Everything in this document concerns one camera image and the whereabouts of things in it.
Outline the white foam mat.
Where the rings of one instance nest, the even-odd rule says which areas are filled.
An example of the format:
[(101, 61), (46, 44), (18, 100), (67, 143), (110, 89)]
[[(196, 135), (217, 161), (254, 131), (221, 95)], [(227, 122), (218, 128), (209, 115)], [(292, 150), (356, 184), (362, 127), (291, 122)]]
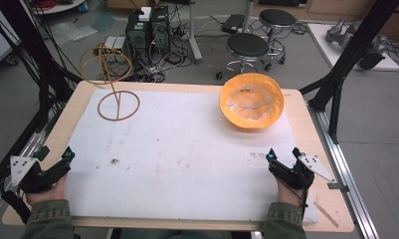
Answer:
[(96, 90), (69, 147), (75, 216), (261, 221), (277, 199), (266, 155), (296, 159), (287, 116), (262, 129), (230, 123), (216, 94)]

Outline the small metal bracket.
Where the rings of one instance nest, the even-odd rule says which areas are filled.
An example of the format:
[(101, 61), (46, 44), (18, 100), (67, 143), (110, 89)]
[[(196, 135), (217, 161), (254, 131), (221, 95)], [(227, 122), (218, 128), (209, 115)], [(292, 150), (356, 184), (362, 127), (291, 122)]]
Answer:
[(349, 188), (347, 185), (342, 185), (341, 183), (328, 183), (327, 184), (329, 189), (337, 189), (339, 190), (341, 193), (347, 193), (349, 192)]

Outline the white round table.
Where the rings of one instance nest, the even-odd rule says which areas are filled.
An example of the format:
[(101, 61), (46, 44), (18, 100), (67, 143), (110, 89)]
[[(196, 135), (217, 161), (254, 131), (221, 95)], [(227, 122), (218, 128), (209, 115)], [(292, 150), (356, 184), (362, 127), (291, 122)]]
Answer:
[(37, 15), (53, 14), (77, 9), (82, 13), (89, 11), (87, 0), (33, 0), (31, 10)]

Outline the black computer tower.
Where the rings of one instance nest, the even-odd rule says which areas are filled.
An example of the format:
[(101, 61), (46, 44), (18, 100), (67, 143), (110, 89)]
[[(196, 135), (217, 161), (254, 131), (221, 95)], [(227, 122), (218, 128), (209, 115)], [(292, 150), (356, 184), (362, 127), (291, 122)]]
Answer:
[(147, 21), (140, 21), (139, 16), (139, 10), (134, 10), (130, 13), (125, 28), (125, 35), (132, 59), (138, 65), (143, 64), (144, 66), (148, 66), (150, 64), (150, 23)]
[(151, 42), (148, 49), (149, 61), (153, 62), (153, 55), (164, 56), (170, 52), (169, 41), (169, 8), (157, 7), (151, 12), (150, 19)]

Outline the grey metal table leg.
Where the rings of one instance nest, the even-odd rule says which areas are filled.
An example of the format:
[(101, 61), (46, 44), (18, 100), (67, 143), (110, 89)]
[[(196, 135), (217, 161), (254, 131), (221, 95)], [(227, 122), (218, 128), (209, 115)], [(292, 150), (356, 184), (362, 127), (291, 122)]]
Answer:
[(203, 60), (199, 45), (195, 38), (195, 0), (189, 1), (189, 32), (188, 41), (193, 54), (195, 64), (200, 64)]

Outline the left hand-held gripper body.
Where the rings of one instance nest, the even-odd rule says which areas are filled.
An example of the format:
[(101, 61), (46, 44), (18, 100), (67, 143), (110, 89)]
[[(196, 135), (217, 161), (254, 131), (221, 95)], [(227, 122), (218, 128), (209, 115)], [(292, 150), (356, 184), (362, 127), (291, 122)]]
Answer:
[(26, 193), (48, 191), (71, 170), (71, 162), (71, 159), (62, 158), (48, 170), (42, 170), (35, 157), (12, 156), (12, 185), (18, 186)]

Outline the orange bucket hat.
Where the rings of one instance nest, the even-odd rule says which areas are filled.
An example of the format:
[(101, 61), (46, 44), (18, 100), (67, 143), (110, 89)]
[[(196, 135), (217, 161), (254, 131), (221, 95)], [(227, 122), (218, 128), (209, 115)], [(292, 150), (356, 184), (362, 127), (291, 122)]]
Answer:
[(263, 74), (247, 73), (233, 77), (219, 94), (219, 106), (225, 118), (241, 128), (266, 128), (274, 124), (284, 110), (279, 84)]

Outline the person's left hand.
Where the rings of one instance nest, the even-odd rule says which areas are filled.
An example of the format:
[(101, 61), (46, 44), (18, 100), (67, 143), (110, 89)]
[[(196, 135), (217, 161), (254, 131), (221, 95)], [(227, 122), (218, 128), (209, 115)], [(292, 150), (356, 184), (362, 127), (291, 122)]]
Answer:
[(62, 200), (66, 198), (65, 189), (66, 189), (66, 181), (67, 177), (63, 176), (60, 178), (50, 190), (40, 192), (40, 193), (26, 193), (26, 201), (30, 205), (35, 205), (37, 203), (43, 201), (52, 201), (52, 200)]

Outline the person's right hand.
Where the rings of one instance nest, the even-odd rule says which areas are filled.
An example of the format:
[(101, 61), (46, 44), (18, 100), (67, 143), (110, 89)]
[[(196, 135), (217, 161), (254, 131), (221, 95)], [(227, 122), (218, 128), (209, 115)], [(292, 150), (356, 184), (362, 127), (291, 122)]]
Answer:
[(302, 191), (290, 188), (278, 178), (276, 179), (276, 182), (278, 185), (279, 201), (282, 203), (291, 204), (295, 207), (300, 207)]

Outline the black metal frame post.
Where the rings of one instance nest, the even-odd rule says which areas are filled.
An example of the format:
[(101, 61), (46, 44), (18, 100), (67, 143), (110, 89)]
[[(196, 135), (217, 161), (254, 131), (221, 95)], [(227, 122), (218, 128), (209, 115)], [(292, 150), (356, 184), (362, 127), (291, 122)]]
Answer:
[(50, 109), (70, 99), (74, 92), (71, 83), (78, 84), (83, 79), (53, 58), (20, 0), (0, 0), (0, 12), (17, 35), (22, 48), (35, 63), (32, 67), (27, 62), (21, 49), (0, 25), (0, 34), (25, 65), (28, 74), (39, 88), (39, 110), (35, 122), (37, 128), (42, 128), (49, 121)]
[(328, 133), (335, 143), (338, 143), (337, 125), (343, 83), (398, 7), (399, 0), (375, 0), (332, 69), (320, 80), (299, 90), (302, 95), (317, 90), (308, 102), (317, 112), (324, 112), (326, 104), (332, 101)]

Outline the aluminium rail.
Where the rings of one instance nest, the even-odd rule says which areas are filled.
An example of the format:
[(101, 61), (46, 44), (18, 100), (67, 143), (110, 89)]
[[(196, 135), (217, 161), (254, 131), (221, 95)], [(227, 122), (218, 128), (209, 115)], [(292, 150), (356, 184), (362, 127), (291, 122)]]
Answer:
[(328, 133), (329, 118), (325, 113), (307, 108), (313, 120), (323, 148), (331, 164), (337, 185), (345, 199), (352, 221), (362, 239), (380, 239), (375, 225), (359, 192), (347, 160), (339, 143), (335, 143)]
[(30, 209), (23, 199), (23, 193), (26, 192), (18, 186), (12, 185), (10, 158), (12, 156), (33, 157), (33, 153), (43, 146), (47, 132), (55, 117), (50, 117), (49, 114), (49, 121), (42, 128), (37, 128), (35, 119), (36, 115), (30, 120), (6, 156), (0, 161), (0, 200), (11, 206), (23, 223), (27, 223)]

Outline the white small box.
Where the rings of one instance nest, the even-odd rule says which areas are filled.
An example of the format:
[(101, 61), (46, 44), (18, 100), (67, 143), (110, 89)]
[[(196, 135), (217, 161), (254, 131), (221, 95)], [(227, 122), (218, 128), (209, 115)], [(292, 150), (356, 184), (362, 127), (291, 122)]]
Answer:
[(142, 7), (140, 9), (138, 20), (140, 22), (148, 22), (151, 17), (151, 8), (150, 7)]

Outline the white floor board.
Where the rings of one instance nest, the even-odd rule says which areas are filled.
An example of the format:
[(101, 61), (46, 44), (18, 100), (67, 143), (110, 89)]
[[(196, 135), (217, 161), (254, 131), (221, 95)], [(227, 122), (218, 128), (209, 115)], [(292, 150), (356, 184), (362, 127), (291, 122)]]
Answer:
[[(343, 49), (336, 42), (330, 43), (325, 39), (326, 32), (331, 29), (333, 25), (308, 23), (307, 26), (313, 39), (317, 42), (319, 49), (322, 51), (326, 61), (332, 67), (337, 62), (343, 51)], [(373, 68), (373, 71), (399, 71), (399, 66), (386, 53), (383, 54), (383, 57), (384, 59)]]

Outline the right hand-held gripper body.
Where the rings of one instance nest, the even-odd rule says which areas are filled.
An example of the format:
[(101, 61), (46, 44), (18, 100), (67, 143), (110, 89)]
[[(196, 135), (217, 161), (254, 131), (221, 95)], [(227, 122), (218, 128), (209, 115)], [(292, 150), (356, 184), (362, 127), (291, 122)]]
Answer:
[(288, 168), (278, 160), (276, 164), (269, 164), (269, 171), (296, 190), (310, 188), (317, 175), (329, 183), (336, 182), (334, 176), (316, 155), (306, 155), (303, 161), (296, 161), (292, 168)]

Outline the thin wooden stick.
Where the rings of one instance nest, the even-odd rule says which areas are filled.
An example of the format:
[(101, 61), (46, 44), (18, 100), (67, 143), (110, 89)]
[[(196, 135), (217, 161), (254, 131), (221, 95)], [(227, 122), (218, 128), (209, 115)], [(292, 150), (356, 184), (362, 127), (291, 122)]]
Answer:
[(313, 203), (315, 207), (326, 217), (326, 219), (335, 227), (338, 228), (339, 224), (334, 220), (334, 218), (318, 203)]

